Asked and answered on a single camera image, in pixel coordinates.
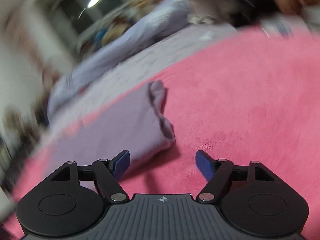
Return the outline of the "black and beige jacket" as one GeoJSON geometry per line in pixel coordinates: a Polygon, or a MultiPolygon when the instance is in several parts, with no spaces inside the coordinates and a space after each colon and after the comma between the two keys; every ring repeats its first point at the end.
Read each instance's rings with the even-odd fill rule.
{"type": "Polygon", "coordinates": [[[251,25],[278,12],[274,0],[188,0],[193,23],[223,24],[235,28],[251,25]]]}

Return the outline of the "lavender blue duvet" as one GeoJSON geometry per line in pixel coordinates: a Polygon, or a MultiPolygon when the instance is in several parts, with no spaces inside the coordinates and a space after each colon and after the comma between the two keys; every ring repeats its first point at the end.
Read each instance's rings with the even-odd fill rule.
{"type": "Polygon", "coordinates": [[[188,0],[165,0],[141,18],[121,37],[97,50],[72,72],[59,79],[48,101],[47,116],[52,121],[56,112],[82,89],[110,69],[188,25],[191,6],[188,0]]]}

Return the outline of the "purple fleece sweater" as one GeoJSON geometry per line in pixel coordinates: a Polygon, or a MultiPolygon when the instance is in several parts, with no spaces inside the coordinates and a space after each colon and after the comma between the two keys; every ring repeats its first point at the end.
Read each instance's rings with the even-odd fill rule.
{"type": "Polygon", "coordinates": [[[175,143],[170,121],[163,115],[167,90],[162,81],[150,81],[129,92],[107,109],[86,118],[79,128],[61,137],[51,148],[45,175],[67,161],[79,166],[130,153],[130,175],[175,143]]]}

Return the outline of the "lilac patterned bed sheet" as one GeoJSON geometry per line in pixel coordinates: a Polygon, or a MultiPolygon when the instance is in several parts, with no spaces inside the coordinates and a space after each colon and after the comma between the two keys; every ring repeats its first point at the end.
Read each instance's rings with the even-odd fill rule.
{"type": "Polygon", "coordinates": [[[102,105],[136,87],[172,64],[235,34],[231,25],[189,25],[133,55],[94,81],[56,113],[43,134],[40,147],[61,137],[64,128],[99,109],[102,105]]]}

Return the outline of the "window with grille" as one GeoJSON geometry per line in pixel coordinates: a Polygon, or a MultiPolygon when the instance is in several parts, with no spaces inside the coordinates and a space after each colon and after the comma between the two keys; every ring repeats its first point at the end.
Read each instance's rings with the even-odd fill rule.
{"type": "Polygon", "coordinates": [[[74,48],[79,36],[132,0],[37,0],[62,42],[74,48]]]}

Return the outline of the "pink fleece blanket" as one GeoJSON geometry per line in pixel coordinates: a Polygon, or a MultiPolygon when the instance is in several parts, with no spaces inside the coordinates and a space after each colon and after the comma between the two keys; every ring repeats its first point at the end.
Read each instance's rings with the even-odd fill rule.
{"type": "Polygon", "coordinates": [[[195,191],[195,152],[261,161],[308,202],[303,234],[319,239],[319,36],[238,33],[157,75],[175,147],[124,182],[129,192],[195,191]]]}

